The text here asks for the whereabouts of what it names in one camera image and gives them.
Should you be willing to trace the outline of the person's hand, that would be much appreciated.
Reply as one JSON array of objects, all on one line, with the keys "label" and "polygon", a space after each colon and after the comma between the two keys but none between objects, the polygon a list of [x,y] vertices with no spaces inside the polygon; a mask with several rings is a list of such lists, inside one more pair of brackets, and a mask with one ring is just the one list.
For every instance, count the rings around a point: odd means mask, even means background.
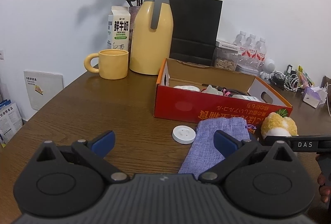
[{"label": "person's hand", "polygon": [[318,176],[319,194],[323,203],[328,203],[330,200],[330,186],[326,186],[326,177],[323,174]]}]

